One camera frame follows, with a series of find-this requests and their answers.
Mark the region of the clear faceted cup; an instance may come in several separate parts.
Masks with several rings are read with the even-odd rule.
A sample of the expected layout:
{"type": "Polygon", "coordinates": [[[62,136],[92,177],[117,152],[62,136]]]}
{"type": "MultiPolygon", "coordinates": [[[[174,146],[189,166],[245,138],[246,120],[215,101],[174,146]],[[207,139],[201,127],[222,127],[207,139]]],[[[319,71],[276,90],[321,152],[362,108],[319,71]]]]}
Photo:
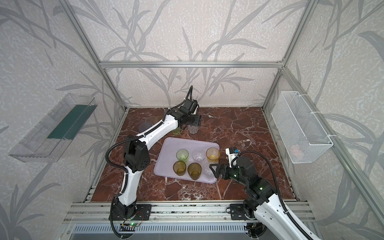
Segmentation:
{"type": "Polygon", "coordinates": [[[194,135],[194,134],[197,134],[198,131],[199,131],[199,127],[198,126],[192,126],[192,125],[189,125],[188,126],[188,131],[190,134],[194,135]]]}

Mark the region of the small clear faceted glass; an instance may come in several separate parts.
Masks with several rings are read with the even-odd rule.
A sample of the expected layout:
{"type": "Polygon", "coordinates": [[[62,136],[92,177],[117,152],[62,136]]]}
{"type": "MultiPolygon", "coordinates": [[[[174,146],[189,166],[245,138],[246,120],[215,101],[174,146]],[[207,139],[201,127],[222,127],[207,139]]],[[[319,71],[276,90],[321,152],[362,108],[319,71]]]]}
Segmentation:
{"type": "Polygon", "coordinates": [[[205,175],[205,178],[209,181],[213,181],[216,179],[214,173],[210,169],[210,164],[204,165],[203,166],[203,173],[205,175]]]}

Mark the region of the small yellow cup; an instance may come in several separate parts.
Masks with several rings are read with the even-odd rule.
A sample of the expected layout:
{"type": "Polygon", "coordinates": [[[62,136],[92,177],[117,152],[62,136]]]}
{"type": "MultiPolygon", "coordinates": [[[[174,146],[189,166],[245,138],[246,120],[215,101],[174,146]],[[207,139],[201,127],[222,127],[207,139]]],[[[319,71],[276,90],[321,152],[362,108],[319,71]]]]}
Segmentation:
{"type": "Polygon", "coordinates": [[[209,148],[206,151],[208,162],[217,164],[220,158],[220,150],[217,148],[209,148]]]}

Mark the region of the small green cup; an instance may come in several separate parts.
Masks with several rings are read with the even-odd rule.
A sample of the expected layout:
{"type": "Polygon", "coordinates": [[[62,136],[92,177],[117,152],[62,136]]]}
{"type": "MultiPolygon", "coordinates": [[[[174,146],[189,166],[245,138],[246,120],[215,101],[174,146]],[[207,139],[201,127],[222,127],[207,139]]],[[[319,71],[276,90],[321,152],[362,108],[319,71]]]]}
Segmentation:
{"type": "Polygon", "coordinates": [[[189,158],[189,152],[186,149],[180,149],[176,153],[178,161],[187,162],[189,158]]]}

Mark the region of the brown textured cup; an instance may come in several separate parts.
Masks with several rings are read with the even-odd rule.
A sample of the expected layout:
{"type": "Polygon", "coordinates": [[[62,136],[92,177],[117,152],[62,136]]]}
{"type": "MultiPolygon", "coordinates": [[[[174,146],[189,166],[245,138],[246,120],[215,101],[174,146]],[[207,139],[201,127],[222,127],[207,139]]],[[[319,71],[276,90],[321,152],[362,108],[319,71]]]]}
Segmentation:
{"type": "Polygon", "coordinates": [[[178,176],[183,176],[187,170],[187,165],[184,161],[177,161],[173,165],[174,173],[178,176]]]}
{"type": "Polygon", "coordinates": [[[188,166],[188,174],[192,180],[198,180],[201,176],[202,166],[198,163],[191,163],[188,166]]]}

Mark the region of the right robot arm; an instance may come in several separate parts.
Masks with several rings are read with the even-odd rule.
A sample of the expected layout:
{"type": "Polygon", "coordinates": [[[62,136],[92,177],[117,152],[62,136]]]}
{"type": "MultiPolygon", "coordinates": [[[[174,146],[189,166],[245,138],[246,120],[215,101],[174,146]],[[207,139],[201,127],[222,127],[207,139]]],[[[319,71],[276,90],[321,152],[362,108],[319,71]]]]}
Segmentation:
{"type": "Polygon", "coordinates": [[[318,240],[313,233],[286,205],[271,162],[256,151],[239,152],[229,148],[229,163],[210,164],[215,178],[233,180],[242,184],[249,196],[243,201],[247,218],[258,220],[280,240],[318,240]],[[246,154],[256,154],[269,166],[275,185],[257,173],[254,163],[246,154]]]}

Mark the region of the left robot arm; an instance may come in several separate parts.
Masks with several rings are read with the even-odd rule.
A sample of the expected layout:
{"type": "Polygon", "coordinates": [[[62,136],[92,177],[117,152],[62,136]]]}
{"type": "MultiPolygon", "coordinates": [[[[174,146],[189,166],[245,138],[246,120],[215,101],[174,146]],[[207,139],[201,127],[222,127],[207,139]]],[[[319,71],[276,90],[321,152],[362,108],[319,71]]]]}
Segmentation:
{"type": "Polygon", "coordinates": [[[200,106],[198,101],[193,99],[192,94],[193,86],[190,86],[184,100],[165,110],[163,118],[158,123],[136,136],[114,144],[107,150],[105,154],[107,164],[124,171],[122,189],[112,200],[110,219],[114,216],[130,219],[136,214],[137,189],[141,175],[151,161],[149,150],[153,145],[169,132],[183,125],[197,127],[201,125],[202,117],[198,114],[200,106]],[[123,165],[115,164],[110,160],[112,150],[120,145],[124,146],[123,165]]]}

